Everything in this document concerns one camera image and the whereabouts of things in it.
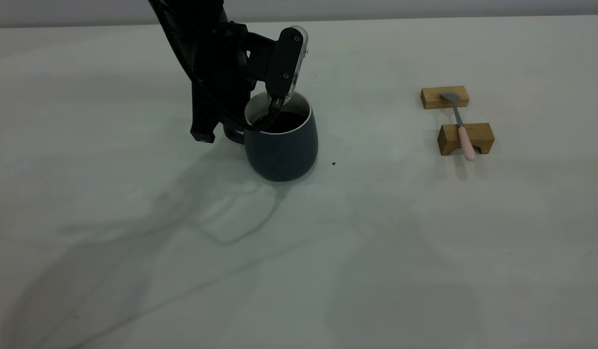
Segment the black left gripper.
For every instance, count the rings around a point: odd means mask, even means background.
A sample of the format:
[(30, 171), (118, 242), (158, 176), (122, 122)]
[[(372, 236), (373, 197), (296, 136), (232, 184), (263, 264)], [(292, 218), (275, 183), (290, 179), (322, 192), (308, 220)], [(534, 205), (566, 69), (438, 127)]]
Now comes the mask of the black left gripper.
[(189, 21), (189, 63), (195, 75), (190, 134), (198, 142), (215, 141), (217, 108), (226, 113), (225, 125), (245, 127), (244, 108), (255, 87), (246, 77), (248, 54), (242, 44), (247, 33), (246, 24), (234, 21)]

